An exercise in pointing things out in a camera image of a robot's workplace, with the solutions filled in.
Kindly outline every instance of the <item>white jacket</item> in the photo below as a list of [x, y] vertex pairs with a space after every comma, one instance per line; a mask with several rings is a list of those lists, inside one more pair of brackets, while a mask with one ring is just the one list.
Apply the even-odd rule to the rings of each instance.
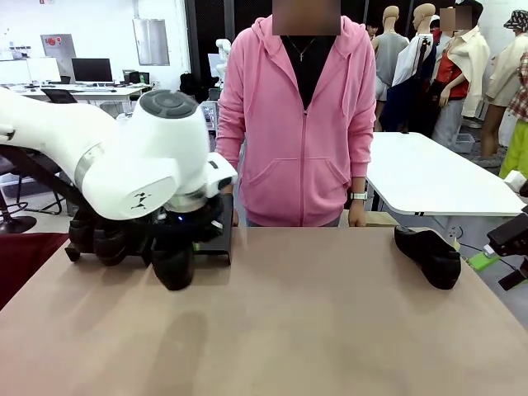
[[469, 81], [462, 116], [474, 117], [482, 98], [482, 80], [489, 60], [488, 43], [476, 26], [463, 35], [455, 36], [448, 47], [447, 57], [460, 68]]
[[518, 35], [495, 59], [493, 74], [486, 95], [495, 99], [493, 104], [508, 106], [521, 83], [517, 69], [521, 56], [528, 52], [528, 33]]
[[398, 54], [398, 62], [396, 63], [396, 70], [394, 71], [393, 87], [410, 79], [416, 74], [418, 67], [418, 60], [420, 59], [420, 48], [422, 42], [427, 39], [426, 52], [423, 55], [423, 60], [431, 54], [432, 51], [432, 34], [426, 33], [424, 35], [416, 35], [412, 38], [407, 48], [403, 49]]

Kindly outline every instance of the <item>hoodie pocket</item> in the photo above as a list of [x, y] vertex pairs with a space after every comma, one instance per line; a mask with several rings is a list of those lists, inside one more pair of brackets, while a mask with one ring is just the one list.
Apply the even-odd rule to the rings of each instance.
[[274, 159], [255, 177], [243, 179], [242, 203], [255, 215], [277, 220], [277, 225], [298, 222], [299, 177], [299, 159]]
[[350, 179], [329, 158], [307, 158], [304, 181], [305, 220], [343, 208]]

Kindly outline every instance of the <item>necklace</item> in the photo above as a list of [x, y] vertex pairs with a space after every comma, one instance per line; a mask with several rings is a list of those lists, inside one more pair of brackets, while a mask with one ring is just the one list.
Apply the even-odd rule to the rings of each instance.
[[299, 49], [297, 48], [297, 45], [295, 45], [294, 41], [289, 37], [289, 36], [286, 36], [288, 37], [288, 40], [290, 41], [290, 43], [294, 46], [295, 50], [299, 53], [299, 57], [300, 57], [300, 61], [302, 62], [303, 61], [303, 57], [304, 57], [304, 53], [306, 52], [306, 50], [311, 46], [311, 44], [314, 43], [316, 37], [313, 38], [312, 41], [310, 41], [310, 44], [306, 45], [306, 47], [303, 49], [303, 51], [299, 51]]

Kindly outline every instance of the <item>hoodie drawstring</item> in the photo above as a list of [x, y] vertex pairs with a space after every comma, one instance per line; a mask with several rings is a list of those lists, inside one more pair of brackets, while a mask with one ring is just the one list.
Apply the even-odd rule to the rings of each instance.
[[348, 92], [350, 91], [350, 83], [349, 83], [349, 78], [350, 78], [350, 57], [351, 55], [349, 55], [347, 58], [346, 58], [346, 61], [348, 63], [348, 65], [346, 66], [346, 80], [345, 80], [345, 89], [343, 90], [343, 98], [342, 98], [342, 102], [341, 102], [341, 111], [342, 111], [342, 114], [344, 116], [347, 115], [347, 107], [348, 107], [348, 103], [347, 103], [347, 97], [348, 97]]
[[263, 52], [264, 52], [264, 49], [262, 48], [262, 41], [259, 40], [259, 42], [258, 42], [258, 58], [257, 58], [257, 74], [255, 76], [255, 82], [253, 83], [253, 89], [251, 91], [251, 97], [249, 99], [249, 105], [247, 106], [247, 113], [248, 114], [251, 114], [251, 107], [252, 107], [252, 104], [253, 104], [253, 99], [255, 98], [255, 94], [257, 92], [258, 79], [260, 78], [260, 75], [261, 75], [261, 64], [262, 64], [261, 57], [262, 57], [262, 53]]

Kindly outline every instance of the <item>table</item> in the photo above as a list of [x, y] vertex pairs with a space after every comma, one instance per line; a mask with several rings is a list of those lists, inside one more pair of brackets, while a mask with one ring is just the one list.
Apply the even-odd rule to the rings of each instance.
[[376, 132], [367, 179], [402, 215], [513, 217], [525, 204], [492, 173], [422, 134]]
[[[130, 97], [134, 95], [140, 95], [144, 89], [148, 89], [150, 86], [145, 85], [141, 87], [84, 87], [74, 84], [56, 84], [51, 89], [65, 89], [66, 91], [85, 91], [85, 92], [71, 92], [72, 95], [79, 101], [124, 101], [129, 102]], [[34, 88], [32, 92], [29, 88], [16, 89], [11, 88], [13, 91], [19, 92], [25, 97], [31, 97], [40, 101], [48, 101], [49, 98], [39, 89]]]
[[392, 229], [233, 233], [181, 293], [58, 251], [0, 312], [2, 394], [526, 395], [528, 336], [468, 266], [444, 291]]

